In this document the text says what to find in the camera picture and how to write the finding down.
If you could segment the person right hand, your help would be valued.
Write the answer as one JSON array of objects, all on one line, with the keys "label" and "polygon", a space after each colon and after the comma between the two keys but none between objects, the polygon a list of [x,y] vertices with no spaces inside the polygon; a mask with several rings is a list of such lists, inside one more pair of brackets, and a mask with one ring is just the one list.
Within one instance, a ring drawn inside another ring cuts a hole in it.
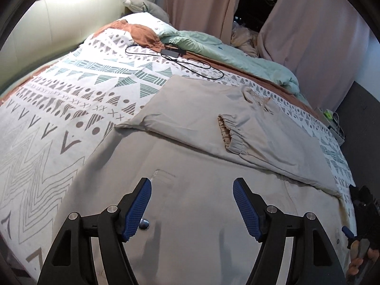
[{"label": "person right hand", "polygon": [[[354,241],[351,244],[351,248],[350,248],[351,262],[348,266],[347,276],[357,275],[359,273],[359,267],[363,264],[363,259],[357,257],[358,250],[359,250],[359,243],[360,243],[359,241]],[[368,255],[368,258],[372,262],[376,262],[377,259],[379,258],[379,250],[372,250],[371,248],[369,248],[367,255]]]}]

